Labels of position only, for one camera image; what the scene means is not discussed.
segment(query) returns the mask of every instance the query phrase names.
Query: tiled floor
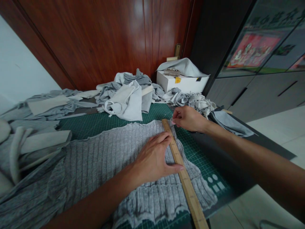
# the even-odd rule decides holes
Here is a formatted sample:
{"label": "tiled floor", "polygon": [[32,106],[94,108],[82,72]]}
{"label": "tiled floor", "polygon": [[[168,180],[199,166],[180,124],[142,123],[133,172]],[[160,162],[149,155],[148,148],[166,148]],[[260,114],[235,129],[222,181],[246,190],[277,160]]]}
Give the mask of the tiled floor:
{"label": "tiled floor", "polygon": [[[297,155],[292,162],[305,169],[305,106],[255,120],[248,125]],[[221,209],[210,222],[212,229],[246,229],[259,228],[262,219],[286,228],[305,228],[258,185]]]}

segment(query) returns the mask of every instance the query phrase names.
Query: human hand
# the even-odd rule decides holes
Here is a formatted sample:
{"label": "human hand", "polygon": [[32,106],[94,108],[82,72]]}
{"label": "human hand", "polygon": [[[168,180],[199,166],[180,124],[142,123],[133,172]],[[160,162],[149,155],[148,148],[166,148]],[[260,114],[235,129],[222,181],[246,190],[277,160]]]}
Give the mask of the human hand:
{"label": "human hand", "polygon": [[172,137],[169,132],[162,132],[151,137],[143,147],[133,167],[138,174],[138,181],[141,185],[146,182],[154,182],[161,177],[165,177],[183,170],[180,164],[168,165],[165,162],[165,152]]}
{"label": "human hand", "polygon": [[189,106],[176,107],[173,114],[173,122],[177,127],[182,127],[189,131],[204,133],[213,122],[207,120],[198,111]]}

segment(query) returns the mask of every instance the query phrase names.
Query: door frame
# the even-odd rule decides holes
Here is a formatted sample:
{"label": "door frame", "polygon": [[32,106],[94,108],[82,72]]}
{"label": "door frame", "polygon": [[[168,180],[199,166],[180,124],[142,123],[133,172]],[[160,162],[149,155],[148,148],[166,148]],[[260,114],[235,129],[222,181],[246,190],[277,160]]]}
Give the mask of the door frame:
{"label": "door frame", "polygon": [[[190,57],[191,55],[202,5],[203,0],[191,0],[183,49],[181,52],[182,58]],[[0,14],[62,89],[77,89],[73,80],[39,33],[18,0],[0,1]]]}

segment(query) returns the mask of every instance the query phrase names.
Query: human arm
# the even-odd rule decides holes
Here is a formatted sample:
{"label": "human arm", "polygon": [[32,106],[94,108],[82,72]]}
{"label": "human arm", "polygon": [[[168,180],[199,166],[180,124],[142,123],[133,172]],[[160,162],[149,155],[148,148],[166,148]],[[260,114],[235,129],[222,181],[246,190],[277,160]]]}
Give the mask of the human arm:
{"label": "human arm", "polygon": [[138,186],[184,169],[182,165],[166,164],[165,151],[170,141],[169,132],[150,138],[133,163],[44,228],[100,228],[120,202]]}
{"label": "human arm", "polygon": [[175,109],[178,127],[213,138],[282,207],[305,223],[305,170],[278,154],[240,138],[191,107]]}

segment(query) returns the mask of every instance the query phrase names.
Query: green cutting mat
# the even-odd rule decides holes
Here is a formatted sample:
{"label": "green cutting mat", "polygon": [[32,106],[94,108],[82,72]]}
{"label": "green cutting mat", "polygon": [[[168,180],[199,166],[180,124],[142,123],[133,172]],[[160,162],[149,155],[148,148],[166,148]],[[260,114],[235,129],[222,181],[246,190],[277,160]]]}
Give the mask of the green cutting mat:
{"label": "green cutting mat", "polygon": [[[143,121],[138,123],[147,124],[152,120],[171,119],[172,110],[167,104],[152,104],[148,114],[142,114]],[[100,134],[102,131],[110,130],[115,127],[122,127],[131,123],[130,121],[119,119],[117,116],[108,117],[107,113],[89,114],[85,116],[68,118],[61,120],[59,125],[61,130],[71,130],[72,140],[81,140]],[[230,186],[222,178],[216,168],[211,164],[208,158],[201,152],[197,143],[191,137],[189,132],[182,128],[175,127],[177,138],[182,142],[184,153],[189,161],[194,163],[201,171],[203,178],[207,181],[208,177],[215,174],[218,177],[217,182],[221,181],[225,189],[216,193],[218,199],[222,198],[230,189]],[[191,221],[191,216],[187,211],[180,212],[172,221],[162,220],[156,225],[149,220],[145,220],[138,228],[176,228]],[[129,223],[124,223],[120,228],[131,228]]]}

